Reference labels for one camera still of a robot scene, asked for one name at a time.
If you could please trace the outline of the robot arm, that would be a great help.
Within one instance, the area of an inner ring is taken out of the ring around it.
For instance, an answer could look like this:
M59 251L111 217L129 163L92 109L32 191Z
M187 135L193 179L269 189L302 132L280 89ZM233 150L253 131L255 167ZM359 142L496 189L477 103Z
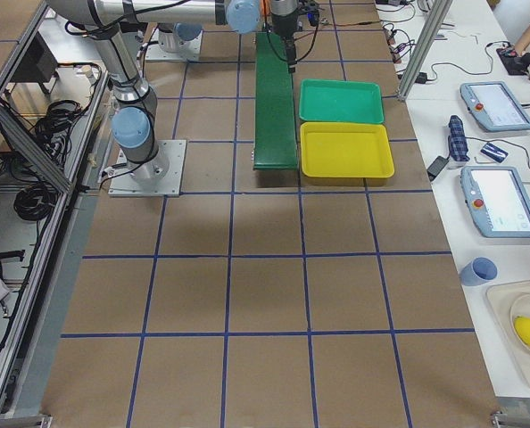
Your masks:
M166 53L177 53L189 46L203 32L200 24L160 23L158 25L158 44Z
M256 66L256 111L269 111L268 119L255 120L253 166L257 170L297 170L291 73L297 64L294 34L302 6L297 1L51 1L49 6L75 27L78 37L90 37L108 70L116 99L140 103L150 89L124 45L120 23L214 24L229 26L237 34L270 25L257 36L269 43L264 59L270 61L279 46L285 67ZM277 37L278 45L272 43Z

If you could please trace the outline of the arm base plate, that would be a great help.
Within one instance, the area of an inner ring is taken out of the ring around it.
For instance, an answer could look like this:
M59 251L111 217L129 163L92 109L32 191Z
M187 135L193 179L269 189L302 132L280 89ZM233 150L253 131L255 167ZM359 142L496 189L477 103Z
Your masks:
M202 32L191 40L185 40L175 33L160 33L157 29L152 34L150 44L145 50L145 60L147 62L198 62L202 38Z
M186 157L186 140L157 140L159 150L153 160L136 167L130 163L113 173L109 181L111 197L179 197Z

